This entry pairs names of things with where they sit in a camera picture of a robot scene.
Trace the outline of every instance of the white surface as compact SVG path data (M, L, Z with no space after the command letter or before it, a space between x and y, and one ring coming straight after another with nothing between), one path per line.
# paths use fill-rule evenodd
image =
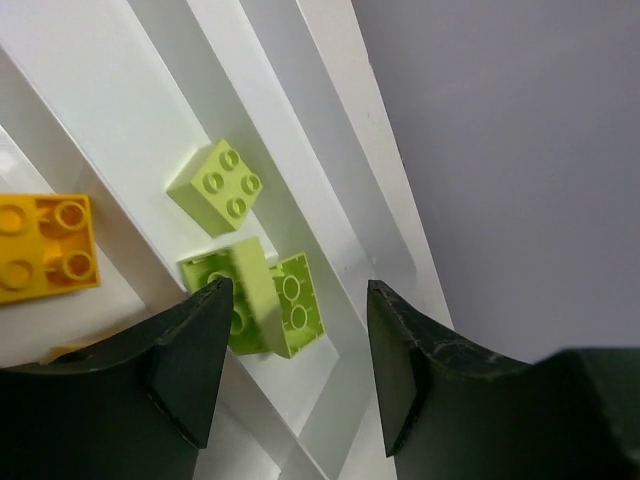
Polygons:
M297 0L416 264L416 308L453 328L415 200L350 0Z
M207 143L208 138L133 12L126 3L118 1L91 8L85 8L76 2L61 2L51 11L47 8L30 11L29 7L33 6L24 4L7 3L1 7L3 15L0 19L0 29L3 45L27 76L28 80L23 79L22 83L30 83L36 88L57 120L77 142L80 152L76 151L75 145L66 145L65 148L73 151L74 158L82 157L79 163L63 161L56 165L56 168L51 168L51 162L47 164L40 158L39 166L48 169L56 178L73 178L72 183L87 186L92 196L98 192L99 209L110 201L109 197L115 197L124 207L124 216L119 215L117 221L112 222L111 230L117 232L122 228L122 223L128 220L127 216L131 218L143 237L151 243L161 263L169 266L174 273L175 280L176 262L194 253L185 251L185 245L188 244L188 250L202 251L212 248L212 240L208 236L201 236L198 240L196 236L197 241L189 243L193 240L193 229L187 224L192 222L166 197L163 187L180 168L183 157L191 153L189 149ZM78 21L78 28L70 30L65 27L67 10L67 13ZM247 46L247 49L249 48L253 48L251 44ZM258 66L265 60L264 56L260 57L259 54L259 49L253 52L253 60ZM268 63L262 67L269 72ZM287 427L282 430L282 437L265 437L262 434L262 426L255 423L247 422L245 426L254 435L260 432L260 443L270 455L281 441L286 443L290 441L288 439L293 439L293 448L288 450L283 465L290 471L294 465L299 466L301 462L303 464L305 456L308 456L304 448L295 443L295 433L302 430L308 416L318 418L317 412L327 410L321 402L316 402L316 399L327 397L319 395L337 359L337 352L331 340L333 343L341 344L339 348L346 350L353 338L362 338L364 335L363 325L351 302L357 300L360 312L364 312L364 288L356 289L356 286L365 285L363 279L370 276L370 265L326 176L313 156L313 151L308 148L308 142L305 143L304 134L296 124L295 115L292 114L290 106L288 107L286 97L279 89L275 77L272 79L274 81L267 84L270 89L265 89L263 85L261 93L280 97L279 115L282 123L279 129L274 130L270 125L271 117L267 118L264 115L261 121L256 123L266 130L263 136L271 138L271 142L280 153L280 171L268 156L261 158L256 169L262 168L258 173L267 185L262 195L266 201L263 203L268 205L268 208L263 209L264 216L269 220L265 223L269 223L271 232L277 235L278 245L283 247L283 251L294 253L307 250L330 338L325 337L316 342L304 352L304 355L299 355L286 366L282 365L282 360L275 357L269 357L262 362L259 359L243 359L261 389L242 375L243 372L237 368L238 360L235 357L227 363L237 370L236 376L242 379L243 385L251 392L252 407L257 407L256 410L260 412L261 409L268 408L269 402L272 402L279 412L279 415L274 416L275 422L282 422L284 417ZM241 111L243 106L233 89L228 86L228 80L221 69L215 80L218 83L226 82L225 88L230 91L228 98L232 100L229 108L233 111L217 110L218 121L223 124L232 117L234 111ZM33 92L21 91L20 88L16 91L20 95L26 95L29 102L40 101L37 98L34 100ZM252 95L250 100L255 103L254 109L264 108L260 103L263 101L262 98L255 98L254 93ZM14 101L11 105L20 113L19 103ZM42 111L46 108L33 107L32 110L30 115L33 118L23 115L19 128L15 125L16 121L9 120L12 126L16 127L16 131L22 133L21 141L31 150L37 151L36 147L41 146L42 137L46 138L50 131L55 130L57 134L59 132L56 130L56 118L49 112ZM35 120L34 124L41 127L37 139L25 135L31 120ZM293 133L285 135L287 129L299 134L297 150L289 148L290 144L295 145L296 142L292 141L295 138ZM256 145L261 144L260 137L254 129L245 129L245 136L247 132L247 144L255 149ZM59 147L59 143L69 143L69 140L58 137L56 147ZM306 159L308 168L305 168L304 162L301 163L303 158ZM89 167L90 172L83 172L85 167ZM301 201L298 201L298 197L293 199L287 188L291 184L282 181L280 172L283 170L289 175L294 175L290 181L293 182L295 194ZM298 205L305 205L304 215L298 210L296 201ZM314 231L309 229L306 223L308 219L315 222L316 230L323 230L321 236L325 242L324 251L316 242ZM293 230L283 228L286 224L290 224ZM334 236L326 229L326 225L329 224L335 226ZM114 234L110 229L106 230L105 233ZM182 242L180 238L185 231L189 233L188 241ZM353 253L350 245L356 249L354 255L350 255ZM327 262L325 254L329 256L331 263ZM150 272L139 272L146 277L147 283L157 281L146 274L156 271L157 263L151 260ZM351 286L352 296L357 299L350 299L345 294L334 274L332 264L338 267L341 278ZM160 289L166 291L168 297L176 298L177 284L169 280L169 283L174 284L172 287L167 284L166 279L163 282L158 285ZM158 306L156 302L163 305L162 299L154 299L153 308ZM226 398L227 404L234 401L231 394ZM364 412L364 402L354 405L356 410ZM235 414L244 423L247 413ZM332 420L324 415L325 421ZM316 468L313 462L307 466Z
M49 192L50 186L0 126L0 194ZM149 316L102 250L97 254L99 288L1 306L0 367L41 359L56 345L125 328Z
M339 480L395 480L393 457L386 458L378 399L374 396L362 419Z
M209 140L126 2L97 8L70 1L51 11L25 6L8 13L0 18L8 50L177 282L182 283L179 260L239 238L259 235L267 255L274 256L255 217L237 234L212 239L165 194L191 149ZM82 18L83 27L66 28L67 13ZM287 388L268 392L283 417L300 430L301 414L319 391L299 388L297 380L310 370L327 378L336 358L333 345L323 338L289 362L288 377L274 356L259 363L248 359L247 367L262 388L275 379L288 380ZM292 401L294 392L298 395Z
M223 406L216 405L209 445L200 452L193 480L275 480L280 468Z
M275 465L283 479L324 478L319 467L330 472L327 478L336 478L373 393L371 365L363 362L363 321L366 280L375 269L358 238L362 230L356 232L350 224L343 199L334 192L238 1L129 4L0 4L3 46L27 75L22 82L33 85L46 103L24 91L11 102L12 111L23 106L23 95L38 104L18 122L18 144L29 147L32 161L48 180L55 180L56 190L82 187L97 198L104 214L97 225L108 239L109 256L152 310L182 298L177 260L233 240L203 237L164 195L164 186L191 152L222 136L255 162L252 167L265 190L255 221L239 235L260 234L271 260L277 253L307 251L329 337L294 361L259 356L239 361L227 355L219 404L228 410L225 415L231 413L225 418L237 419L248 432L248 439L234 433L238 448L247 442L247 451L253 452L255 439L264 452L256 451L257 469L246 471L236 463L237 456L229 459L235 465L229 470L211 470L207 465L218 459L211 452L199 475L271 478L277 474L271 470ZM29 138L32 125L37 138ZM48 143L55 147L55 162L46 158ZM420 255L428 254L428 246L420 243L417 224L407 228L411 221L405 219L402 199L408 190L395 192L405 188L404 173L393 183L397 165L387 165L388 171L376 170L373 163L371 168L378 183L386 185L395 221L422 268ZM139 232L130 231L136 227ZM384 229L374 233L384 236ZM141 251L140 259L126 252L129 241ZM147 241L152 248L144 245ZM426 298L437 295L429 291ZM263 462L263 453L273 465ZM317 457L318 465L310 456Z
M374 275L415 292L415 265L295 0L240 0Z

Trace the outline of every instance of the yellow lego stud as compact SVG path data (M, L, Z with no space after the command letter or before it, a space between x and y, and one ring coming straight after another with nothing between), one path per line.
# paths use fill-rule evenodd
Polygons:
M0 303L100 284L85 195L0 195Z

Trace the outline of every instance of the green lego stud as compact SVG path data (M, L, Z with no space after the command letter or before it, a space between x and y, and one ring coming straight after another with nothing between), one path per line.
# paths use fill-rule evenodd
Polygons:
M220 276L233 280L229 346L236 354L270 351L260 332L282 329L282 310L257 238L183 260L180 264L191 293Z
M221 140L196 152L167 193L212 237L238 230L262 190L231 146Z
M283 356L291 358L325 333L307 256L300 253L271 267L271 276L282 307L288 353Z

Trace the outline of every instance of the yellow lego brick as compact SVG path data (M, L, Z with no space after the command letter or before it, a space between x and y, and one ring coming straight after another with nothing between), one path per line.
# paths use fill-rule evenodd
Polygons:
M98 285L86 195L0 195L0 304Z

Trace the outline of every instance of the lego brick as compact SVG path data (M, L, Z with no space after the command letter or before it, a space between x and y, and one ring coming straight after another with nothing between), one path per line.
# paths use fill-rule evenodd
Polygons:
M282 330L282 310L257 238L183 260L181 267L187 288L192 293L219 276L233 281L234 310L229 346L236 354L272 350L261 330Z
M300 253L270 269L282 307L289 357L324 335L307 256Z
M0 195L0 304L98 285L86 195Z
M221 140L200 149L167 190L212 237L238 230L262 191L262 182Z

